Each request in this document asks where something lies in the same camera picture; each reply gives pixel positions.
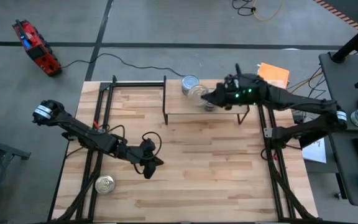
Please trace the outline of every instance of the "concrete floor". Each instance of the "concrete floor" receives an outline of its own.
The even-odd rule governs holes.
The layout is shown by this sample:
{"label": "concrete floor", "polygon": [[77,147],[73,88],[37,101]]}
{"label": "concrete floor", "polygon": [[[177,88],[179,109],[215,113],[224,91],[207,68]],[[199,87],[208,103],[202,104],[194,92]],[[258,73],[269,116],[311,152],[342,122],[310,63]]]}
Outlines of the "concrete floor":
{"label": "concrete floor", "polygon": [[[107,0],[0,1],[0,41],[16,41],[14,19],[31,21],[49,42],[94,42]],[[267,17],[278,2],[258,3]],[[342,45],[357,33],[312,0],[286,0],[270,22],[241,17],[229,0],[115,0],[103,42]],[[89,60],[93,48],[54,47],[62,65]],[[318,68],[318,55],[327,50],[258,49],[135,49],[102,48],[139,66],[171,67],[199,78],[222,78],[240,63],[244,72],[270,63],[289,69],[290,81],[308,78]],[[47,219],[67,141],[59,128],[32,124],[32,112],[42,100],[61,101],[75,114],[88,64],[76,63],[50,78],[28,58],[21,47],[0,47],[0,142],[32,152],[28,161],[12,160],[0,192],[0,221],[34,223]],[[126,67],[112,57],[98,59],[93,81],[161,80],[168,71]],[[307,95],[308,87],[299,95]],[[358,207],[337,201],[337,183],[331,174],[310,174],[320,217],[358,222]]]}

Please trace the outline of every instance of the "can lid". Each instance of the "can lid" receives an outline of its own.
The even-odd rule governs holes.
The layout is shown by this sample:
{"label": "can lid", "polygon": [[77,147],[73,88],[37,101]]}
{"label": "can lid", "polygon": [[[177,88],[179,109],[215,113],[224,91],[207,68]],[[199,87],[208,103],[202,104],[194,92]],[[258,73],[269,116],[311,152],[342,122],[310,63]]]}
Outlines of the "can lid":
{"label": "can lid", "polygon": [[112,177],[104,175],[96,180],[94,187],[99,194],[107,194],[114,190],[116,183]]}
{"label": "can lid", "polygon": [[194,75],[187,75],[181,80],[181,85],[183,88],[191,89],[191,87],[198,85],[200,82],[198,81],[198,78]]}

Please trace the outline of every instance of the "wooden table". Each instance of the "wooden table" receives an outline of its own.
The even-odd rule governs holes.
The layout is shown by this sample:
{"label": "wooden table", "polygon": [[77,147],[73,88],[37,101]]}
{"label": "wooden table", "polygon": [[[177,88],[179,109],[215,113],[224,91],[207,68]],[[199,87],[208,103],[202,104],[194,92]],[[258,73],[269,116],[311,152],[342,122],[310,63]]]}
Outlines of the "wooden table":
{"label": "wooden table", "polygon": [[[200,80],[200,85],[207,88],[216,88],[216,84],[222,80]],[[233,106],[231,110],[216,107],[213,111],[205,111],[203,107],[195,106],[191,99],[185,96],[181,91],[181,80],[167,80],[165,83],[165,111],[164,120],[168,124],[168,115],[184,115],[184,114],[230,114],[237,115],[237,122],[241,124],[249,112],[249,106]]]}
{"label": "wooden table", "polygon": [[[92,125],[98,88],[99,82],[85,82],[82,89],[76,118],[88,125]],[[94,221],[277,221],[269,169],[259,155],[264,141],[257,108],[250,107],[241,126],[234,115],[227,114],[173,116],[165,125],[162,90],[114,89],[110,126],[123,124],[130,145],[139,144],[147,131],[158,132],[163,140],[158,156],[165,164],[146,180],[128,162],[105,156],[101,175],[110,175],[117,185],[111,194],[98,196]],[[278,126],[293,125],[290,110],[276,112],[275,117]],[[289,144],[298,146],[297,141]],[[68,152],[76,148],[78,143],[72,142]],[[301,151],[286,148],[283,154],[292,191],[317,215]],[[66,210],[80,190],[85,158],[82,150],[66,159],[53,218]],[[283,209],[288,216],[285,203]]]}

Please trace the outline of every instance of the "white label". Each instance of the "white label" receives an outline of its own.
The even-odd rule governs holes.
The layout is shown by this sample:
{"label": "white label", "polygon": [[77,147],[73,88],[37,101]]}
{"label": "white label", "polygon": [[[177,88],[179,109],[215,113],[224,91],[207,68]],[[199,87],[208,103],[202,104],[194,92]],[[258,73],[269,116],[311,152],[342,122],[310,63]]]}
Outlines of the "white label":
{"label": "white label", "polygon": [[337,111],[336,116],[338,117],[338,119],[342,119],[344,121],[347,121],[346,113],[343,112],[343,111]]}
{"label": "white label", "polygon": [[45,111],[45,112],[47,112],[47,113],[52,112],[51,109],[49,109],[49,108],[47,108],[47,107],[44,107],[44,106],[42,106],[42,105],[39,105],[39,106],[38,106],[38,109],[43,110],[43,111]]}
{"label": "white label", "polygon": [[34,111],[35,113],[47,118],[47,119],[50,119],[50,115],[42,110],[39,110],[39,109],[35,109]]}

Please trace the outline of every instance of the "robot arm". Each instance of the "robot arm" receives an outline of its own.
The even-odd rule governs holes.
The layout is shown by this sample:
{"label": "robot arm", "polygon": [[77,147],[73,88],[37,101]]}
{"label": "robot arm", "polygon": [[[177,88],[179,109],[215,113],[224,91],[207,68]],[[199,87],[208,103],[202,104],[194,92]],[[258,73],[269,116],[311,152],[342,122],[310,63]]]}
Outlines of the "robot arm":
{"label": "robot arm", "polygon": [[80,144],[89,150],[101,151],[109,156],[129,161],[131,164],[144,166],[143,175],[146,179],[151,178],[156,167],[163,164],[163,161],[153,154],[154,142],[149,138],[144,138],[148,133],[142,136],[143,141],[140,146],[127,146],[125,138],[92,129],[67,113],[61,103],[53,100],[41,102],[32,116],[34,117],[33,122],[38,125],[63,128],[69,134],[76,136]]}
{"label": "robot arm", "polygon": [[316,100],[292,95],[286,90],[268,84],[262,77],[242,74],[236,64],[236,75],[228,75],[224,83],[217,83],[212,93],[202,99],[230,110],[232,105],[264,105],[273,110],[294,109],[320,114],[320,117],[289,128],[277,127],[264,130],[265,137],[281,148],[294,136],[312,136],[308,144],[334,132],[347,128],[346,113],[335,100]]}

